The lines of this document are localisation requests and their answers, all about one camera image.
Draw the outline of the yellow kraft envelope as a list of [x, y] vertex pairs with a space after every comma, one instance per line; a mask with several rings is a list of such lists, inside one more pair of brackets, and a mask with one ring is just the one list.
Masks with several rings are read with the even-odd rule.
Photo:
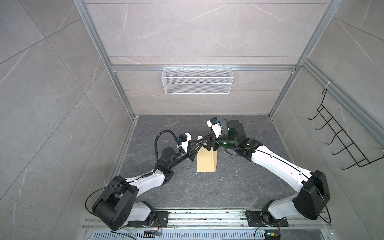
[[197, 172], [214, 173], [217, 170], [218, 152], [201, 147], [197, 154]]

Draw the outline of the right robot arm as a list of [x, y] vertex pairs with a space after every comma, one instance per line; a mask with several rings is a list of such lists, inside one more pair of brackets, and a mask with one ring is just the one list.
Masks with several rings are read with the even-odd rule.
[[227, 121], [227, 133], [224, 134], [221, 121], [218, 118], [207, 121], [212, 131], [208, 145], [215, 150], [219, 147], [234, 150], [240, 157], [272, 172], [296, 191], [290, 197], [269, 201], [260, 214], [263, 223], [272, 226], [285, 217], [297, 215], [317, 220], [322, 210], [327, 209], [331, 198], [325, 174], [296, 166], [273, 153], [261, 142], [248, 138], [243, 124], [238, 120]]

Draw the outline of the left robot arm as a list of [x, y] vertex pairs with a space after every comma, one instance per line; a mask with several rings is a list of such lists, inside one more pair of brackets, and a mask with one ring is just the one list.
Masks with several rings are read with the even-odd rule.
[[158, 159], [158, 168], [134, 178], [114, 177], [92, 206], [91, 213], [102, 220], [112, 231], [132, 222], [151, 226], [156, 210], [145, 201], [137, 202], [141, 194], [165, 185], [174, 175], [173, 168], [186, 159], [191, 161], [200, 147], [188, 147], [187, 151], [165, 148]]

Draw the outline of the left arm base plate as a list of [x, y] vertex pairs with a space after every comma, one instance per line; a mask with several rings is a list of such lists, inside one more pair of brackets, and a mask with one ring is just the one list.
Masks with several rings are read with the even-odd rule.
[[165, 228], [168, 226], [169, 221], [169, 212], [167, 211], [156, 211], [154, 214], [150, 215], [147, 220], [144, 222], [133, 221], [128, 222], [128, 227], [136, 227], [136, 228], [158, 228], [160, 225], [161, 228]]

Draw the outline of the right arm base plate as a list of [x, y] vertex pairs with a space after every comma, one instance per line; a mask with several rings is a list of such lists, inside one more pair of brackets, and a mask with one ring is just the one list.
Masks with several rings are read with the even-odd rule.
[[287, 218], [275, 219], [268, 212], [246, 210], [249, 227], [288, 227]]

